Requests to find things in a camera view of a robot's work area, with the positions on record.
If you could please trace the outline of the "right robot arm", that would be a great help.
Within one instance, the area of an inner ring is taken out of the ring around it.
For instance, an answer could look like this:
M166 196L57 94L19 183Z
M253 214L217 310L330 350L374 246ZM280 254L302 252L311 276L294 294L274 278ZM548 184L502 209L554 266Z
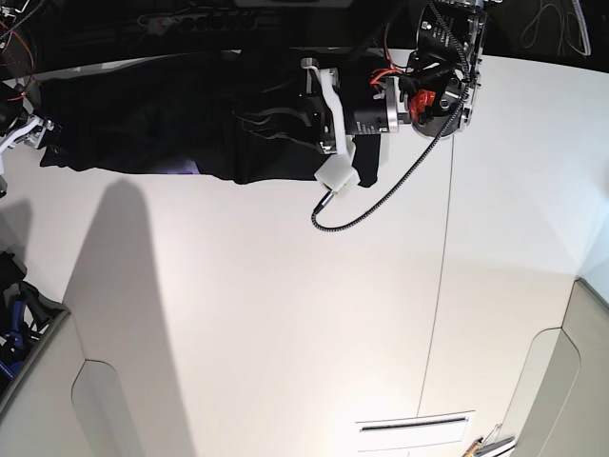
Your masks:
M35 45L28 21L45 1L1 3L1 151L18 145L42 149L58 126L38 110Z

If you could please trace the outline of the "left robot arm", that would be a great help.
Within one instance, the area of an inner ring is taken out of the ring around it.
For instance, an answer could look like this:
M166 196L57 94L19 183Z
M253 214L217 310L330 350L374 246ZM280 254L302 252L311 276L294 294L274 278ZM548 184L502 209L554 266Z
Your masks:
M479 86L486 26L482 1L429 1L403 65L388 48L327 69L303 59L297 140L332 154L341 135L396 133L406 125L440 140L463 129Z

